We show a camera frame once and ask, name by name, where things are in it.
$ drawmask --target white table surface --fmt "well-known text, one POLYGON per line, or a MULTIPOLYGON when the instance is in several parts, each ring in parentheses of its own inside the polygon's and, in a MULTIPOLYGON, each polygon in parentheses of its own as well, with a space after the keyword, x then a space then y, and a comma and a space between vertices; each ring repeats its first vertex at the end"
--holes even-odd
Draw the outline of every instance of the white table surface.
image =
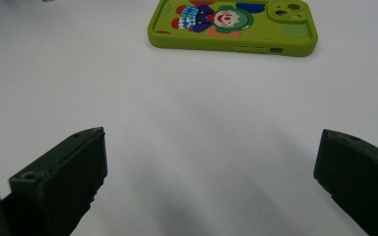
POLYGON ((158 1, 0 0, 0 196, 103 126, 74 236, 365 235, 313 179, 323 129, 378 147, 378 1, 308 0, 308 57, 158 49, 158 1))

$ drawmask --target small dark object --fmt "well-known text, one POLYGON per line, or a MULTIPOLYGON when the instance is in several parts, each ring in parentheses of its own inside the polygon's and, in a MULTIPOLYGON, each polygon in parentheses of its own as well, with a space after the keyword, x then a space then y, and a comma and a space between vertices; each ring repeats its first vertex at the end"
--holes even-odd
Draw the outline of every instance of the small dark object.
POLYGON ((106 175, 103 128, 72 135, 10 178, 0 235, 70 235, 106 175))
POLYGON ((378 147, 324 130, 314 177, 371 236, 378 236, 378 147))

